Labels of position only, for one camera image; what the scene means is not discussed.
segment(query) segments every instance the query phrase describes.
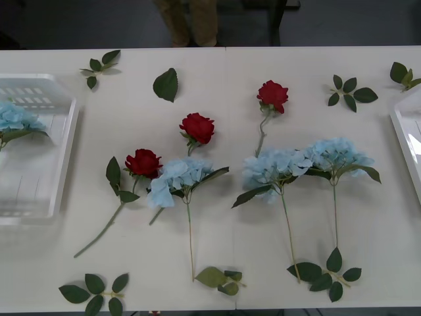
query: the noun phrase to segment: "flower stem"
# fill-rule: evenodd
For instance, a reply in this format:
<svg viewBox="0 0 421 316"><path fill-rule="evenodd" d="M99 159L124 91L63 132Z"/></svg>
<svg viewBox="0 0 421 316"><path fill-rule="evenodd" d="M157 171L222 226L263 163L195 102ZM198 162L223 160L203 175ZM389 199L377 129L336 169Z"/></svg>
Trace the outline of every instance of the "flower stem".
<svg viewBox="0 0 421 316"><path fill-rule="evenodd" d="M259 129L260 129L260 140L259 140L259 146L258 146L258 148L256 150L256 153L255 153L256 158L259 156L260 151L262 150L263 139L266 137L266 134L263 132L263 125L266 123L266 121L269 119L269 117L270 117L270 110L267 110L266 116L264 117L264 120L259 125Z"/></svg>
<svg viewBox="0 0 421 316"><path fill-rule="evenodd" d="M287 218L288 231L289 231L289 244L291 245L292 262L293 262L294 267L295 267L295 272L297 273L298 283L301 283L300 273L298 272L297 264L295 262L294 247L292 246L291 226L289 225L289 219L288 219L288 214L287 214L287 205L285 204L283 192L282 192L282 204L284 205L285 217Z"/></svg>
<svg viewBox="0 0 421 316"><path fill-rule="evenodd" d="M83 254L83 252L85 252L86 250L88 250L92 245L94 245L94 243L96 243L101 237L102 235L105 234L105 232L108 230L108 228L110 228L110 226L113 224L114 220L116 219L117 215L119 214L119 212L121 212L121 210L123 209L125 203L121 203L120 206L118 207L118 209L115 211L114 215L111 217L111 219L108 221L107 225L105 225L104 229L98 234L97 237L95 237L94 240L92 240L87 246L85 246L84 249L80 250L76 255L74 255L73 258L77 258L79 257L81 254Z"/></svg>
<svg viewBox="0 0 421 316"><path fill-rule="evenodd" d="M157 214L155 214L155 216L153 217L152 221L149 222L149 226L151 226L155 220L158 218L158 216L162 213L162 211L164 211L165 207L161 207L158 211Z"/></svg>
<svg viewBox="0 0 421 316"><path fill-rule="evenodd" d="M191 281L195 282L195 269L193 267L193 250L191 248L191 217L190 217L190 203L187 202L187 215L189 216L189 232L190 232L190 263L191 263Z"/></svg>

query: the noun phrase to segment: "person's leg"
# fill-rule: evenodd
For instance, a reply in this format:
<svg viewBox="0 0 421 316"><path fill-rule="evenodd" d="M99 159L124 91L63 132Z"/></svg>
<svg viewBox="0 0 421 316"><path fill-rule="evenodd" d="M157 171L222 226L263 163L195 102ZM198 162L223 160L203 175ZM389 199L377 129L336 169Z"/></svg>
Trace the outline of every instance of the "person's leg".
<svg viewBox="0 0 421 316"><path fill-rule="evenodd" d="M190 12L197 45L215 46L218 33L216 0L190 0Z"/></svg>
<svg viewBox="0 0 421 316"><path fill-rule="evenodd" d="M154 0L169 29L173 47L186 47L190 36L181 0Z"/></svg>

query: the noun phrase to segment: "transparent bin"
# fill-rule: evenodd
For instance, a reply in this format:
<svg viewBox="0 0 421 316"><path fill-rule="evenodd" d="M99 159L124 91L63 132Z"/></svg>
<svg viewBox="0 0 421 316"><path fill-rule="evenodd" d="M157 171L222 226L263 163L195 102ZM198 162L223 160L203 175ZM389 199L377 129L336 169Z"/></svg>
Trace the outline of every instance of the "transparent bin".
<svg viewBox="0 0 421 316"><path fill-rule="evenodd" d="M60 211L78 104L49 74L0 74L0 101L35 113L49 137L32 134L0 151L0 225L50 224Z"/></svg>

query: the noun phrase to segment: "hydrangea stem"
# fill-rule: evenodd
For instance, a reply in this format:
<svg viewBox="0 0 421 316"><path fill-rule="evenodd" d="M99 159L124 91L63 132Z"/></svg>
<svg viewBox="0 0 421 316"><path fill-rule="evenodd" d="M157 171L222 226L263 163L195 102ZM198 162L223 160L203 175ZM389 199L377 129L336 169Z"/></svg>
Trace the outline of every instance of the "hydrangea stem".
<svg viewBox="0 0 421 316"><path fill-rule="evenodd" d="M189 232L190 232L190 263L191 263L191 281L195 282L195 269L193 267L193 250L191 248L191 217L190 217L190 203L187 202L187 215L189 216Z"/></svg>
<svg viewBox="0 0 421 316"><path fill-rule="evenodd" d="M266 134L263 132L263 125L268 121L269 117L270 117L270 110L267 110L266 116L264 117L264 120L259 125L260 140L259 140L259 146L256 149L256 154L255 154L256 158L260 155L260 151L262 150L263 140L266 137Z"/></svg>
<svg viewBox="0 0 421 316"><path fill-rule="evenodd" d="M284 198L284 193L283 192L282 192L281 196L282 196L282 204L284 205L285 217L287 219L287 224L288 224L289 244L291 245L292 262L293 262L294 267L295 267L295 273L297 273L298 283L301 283L300 273L298 272L297 263L295 262L294 247L292 246L291 226L289 225L289 219L288 219L288 213L287 213L287 205L285 204L285 198Z"/></svg>

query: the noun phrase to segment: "leaf sprig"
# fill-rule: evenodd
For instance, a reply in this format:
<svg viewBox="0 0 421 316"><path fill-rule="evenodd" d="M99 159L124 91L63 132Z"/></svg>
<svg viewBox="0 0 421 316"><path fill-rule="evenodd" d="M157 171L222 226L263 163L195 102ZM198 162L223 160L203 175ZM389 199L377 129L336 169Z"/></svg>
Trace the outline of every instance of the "leaf sprig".
<svg viewBox="0 0 421 316"><path fill-rule="evenodd" d="M120 299L124 295L120 292L126 287L128 281L128 273L120 275L112 284L112 292L106 293L105 284L99 276L86 274L85 285L89 292L76 285L63 285L59 290L64 298L73 304L86 302L91 297L90 293L95 295L86 305L85 316L95 316L99 313L104 304L104 296L111 297L108 303L111 316L122 316L123 304Z"/></svg>
<svg viewBox="0 0 421 316"><path fill-rule="evenodd" d="M343 295L342 284L350 288L348 282L354 282L361 276L360 268L351 268L343 275L339 275L342 268L342 256L338 248L335 248L330 254L326 262L326 270L322 270L318 265L311 262L300 262L297 268L301 280L311 284L309 290L311 292L319 292L329 290L330 301L336 302L341 299ZM297 277L294 265L290 266L288 272Z"/></svg>
<svg viewBox="0 0 421 316"><path fill-rule="evenodd" d="M392 68L390 69L390 78L394 82L403 85L404 88L402 89L402 92L408 91L409 89L421 84L421 78L414 79L412 69L407 70L404 65L397 62L394 62Z"/></svg>
<svg viewBox="0 0 421 316"><path fill-rule="evenodd" d="M102 58L103 64L101 64L100 61L97 59L91 59L89 61L89 66L91 69L81 68L81 71L85 71L89 73L89 76L86 78L86 84L87 86L92 90L93 87L95 87L98 83L97 76L99 74L102 74L106 69L109 69L117 63L112 63L112 61L118 56L120 53L120 50L116 51L109 51L108 53L105 53L105 55Z"/></svg>
<svg viewBox="0 0 421 316"><path fill-rule="evenodd" d="M357 87L357 78L351 78L342 84L341 77L334 74L334 84L337 90L331 89L334 94L329 98L328 106L332 107L339 101L339 95L342 94L348 107L356 112L357 104L355 100L361 103L371 103L378 99L377 94L370 88L361 88L351 92Z"/></svg>
<svg viewBox="0 0 421 316"><path fill-rule="evenodd" d="M243 273L241 272L228 270L222 272L216 267L207 267L195 277L200 283L210 288L218 288L219 292L229 296L234 296L238 293L238 285L247 287L247 285L240 282L242 278Z"/></svg>

